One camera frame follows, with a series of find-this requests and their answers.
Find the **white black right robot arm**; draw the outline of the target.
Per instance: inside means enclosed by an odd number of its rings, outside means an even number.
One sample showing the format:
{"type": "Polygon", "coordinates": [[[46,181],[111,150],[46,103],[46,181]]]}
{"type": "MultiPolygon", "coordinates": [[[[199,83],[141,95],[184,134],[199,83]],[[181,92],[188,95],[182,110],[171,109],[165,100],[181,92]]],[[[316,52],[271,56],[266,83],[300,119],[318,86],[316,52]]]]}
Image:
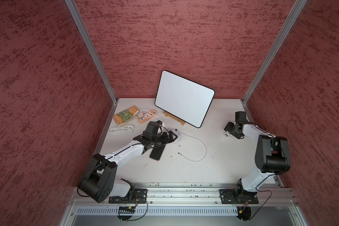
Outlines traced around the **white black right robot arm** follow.
{"type": "Polygon", "coordinates": [[[276,175],[288,172],[291,168],[288,140],[266,132],[247,120],[244,111],[235,112],[235,122],[228,122],[224,128],[227,136],[237,139],[249,137],[257,142],[254,156],[255,166],[229,193],[238,202],[255,198],[264,182],[276,175]]]}

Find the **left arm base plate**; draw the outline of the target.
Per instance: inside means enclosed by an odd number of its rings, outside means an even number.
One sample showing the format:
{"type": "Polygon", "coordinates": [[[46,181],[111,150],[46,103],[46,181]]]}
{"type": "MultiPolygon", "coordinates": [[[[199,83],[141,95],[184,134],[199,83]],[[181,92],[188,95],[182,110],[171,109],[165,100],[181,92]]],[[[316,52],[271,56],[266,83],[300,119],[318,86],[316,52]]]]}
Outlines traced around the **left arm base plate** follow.
{"type": "Polygon", "coordinates": [[[147,201],[147,189],[134,188],[125,197],[109,197],[109,204],[145,204],[147,201]]]}

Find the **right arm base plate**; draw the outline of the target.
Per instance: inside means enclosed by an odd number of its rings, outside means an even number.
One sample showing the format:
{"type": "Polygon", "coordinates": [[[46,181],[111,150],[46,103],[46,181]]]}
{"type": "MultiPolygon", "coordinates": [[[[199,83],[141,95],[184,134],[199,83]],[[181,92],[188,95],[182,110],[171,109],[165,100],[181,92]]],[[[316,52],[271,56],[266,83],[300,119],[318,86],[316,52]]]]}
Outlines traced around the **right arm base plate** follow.
{"type": "Polygon", "coordinates": [[[222,204],[259,204],[256,192],[220,189],[219,196],[222,204]]]}

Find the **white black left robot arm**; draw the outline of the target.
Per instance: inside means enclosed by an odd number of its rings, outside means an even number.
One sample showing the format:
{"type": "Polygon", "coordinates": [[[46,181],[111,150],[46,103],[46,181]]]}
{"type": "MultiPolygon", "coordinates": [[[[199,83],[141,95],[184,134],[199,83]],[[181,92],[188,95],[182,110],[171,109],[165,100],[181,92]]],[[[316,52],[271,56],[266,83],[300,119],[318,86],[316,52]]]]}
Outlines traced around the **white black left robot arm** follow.
{"type": "Polygon", "coordinates": [[[159,160],[167,144],[173,143],[178,135],[165,128],[162,121],[151,121],[141,135],[136,136],[123,148],[106,154],[93,155],[89,160],[77,190],[84,192],[97,203],[106,198],[131,202],[135,197],[134,185],[126,179],[116,180],[117,170],[132,159],[152,150],[150,157],[159,160]]]}

